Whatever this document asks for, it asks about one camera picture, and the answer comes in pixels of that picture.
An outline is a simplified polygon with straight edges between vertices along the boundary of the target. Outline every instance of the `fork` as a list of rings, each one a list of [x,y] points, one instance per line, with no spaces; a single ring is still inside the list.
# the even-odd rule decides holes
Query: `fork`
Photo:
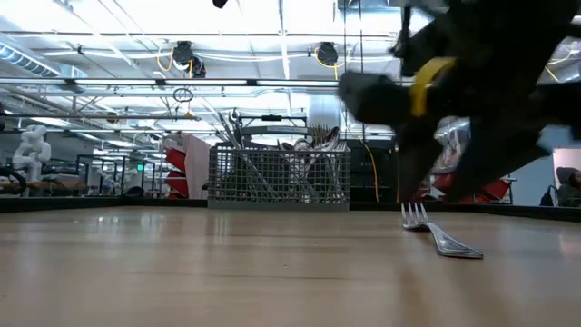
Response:
[[[436,251],[440,255],[454,258],[482,259],[484,255],[481,251],[466,246],[455,240],[434,223],[431,223],[426,213],[424,204],[408,203],[408,212],[406,206],[401,205],[401,216],[403,218],[403,228],[409,232],[431,232],[436,243]]]

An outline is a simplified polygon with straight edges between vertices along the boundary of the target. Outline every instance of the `yellow band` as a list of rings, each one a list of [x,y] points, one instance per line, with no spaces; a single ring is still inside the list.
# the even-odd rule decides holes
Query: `yellow band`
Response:
[[[414,84],[409,92],[412,97],[411,114],[420,117],[426,114],[426,102],[428,100],[428,85],[439,72],[446,72],[450,69],[456,58],[453,57],[436,57],[424,64],[416,74]]]

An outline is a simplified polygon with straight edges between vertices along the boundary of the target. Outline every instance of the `person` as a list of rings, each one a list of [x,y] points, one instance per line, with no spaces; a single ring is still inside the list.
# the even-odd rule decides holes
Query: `person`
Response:
[[[556,178],[561,183],[557,191],[559,206],[581,206],[581,172],[572,167],[558,167]]]

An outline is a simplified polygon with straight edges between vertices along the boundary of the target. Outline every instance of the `wire basket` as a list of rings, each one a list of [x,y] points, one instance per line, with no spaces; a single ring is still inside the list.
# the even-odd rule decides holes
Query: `wire basket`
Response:
[[[211,209],[347,211],[350,150],[282,151],[254,144],[210,150]]]

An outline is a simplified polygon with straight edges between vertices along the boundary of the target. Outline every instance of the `table surface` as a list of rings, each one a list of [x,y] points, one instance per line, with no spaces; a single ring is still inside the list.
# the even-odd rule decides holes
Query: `table surface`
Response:
[[[581,224],[116,207],[0,214],[0,326],[574,326]]]

